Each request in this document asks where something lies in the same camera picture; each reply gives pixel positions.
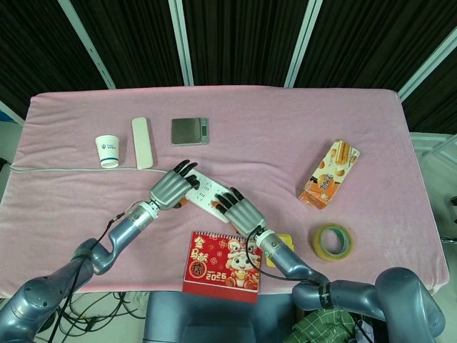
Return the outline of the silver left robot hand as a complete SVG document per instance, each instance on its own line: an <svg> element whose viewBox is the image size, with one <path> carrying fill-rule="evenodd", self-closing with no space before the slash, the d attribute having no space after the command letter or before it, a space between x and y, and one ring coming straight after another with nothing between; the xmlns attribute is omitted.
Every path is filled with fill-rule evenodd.
<svg viewBox="0 0 457 343"><path fill-rule="evenodd" d="M191 190L199 187L200 181L193 173L197 162L189 159L181 161L151 188L150 200L160 210L169 210L177 206Z"/></svg>

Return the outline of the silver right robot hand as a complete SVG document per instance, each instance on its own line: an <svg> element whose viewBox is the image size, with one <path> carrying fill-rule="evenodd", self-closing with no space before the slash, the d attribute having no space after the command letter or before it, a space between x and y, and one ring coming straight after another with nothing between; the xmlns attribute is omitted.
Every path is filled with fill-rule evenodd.
<svg viewBox="0 0 457 343"><path fill-rule="evenodd" d="M228 219L236 233L244 238L267 227L264 215L234 187L229 192L216 194L213 206Z"/></svg>

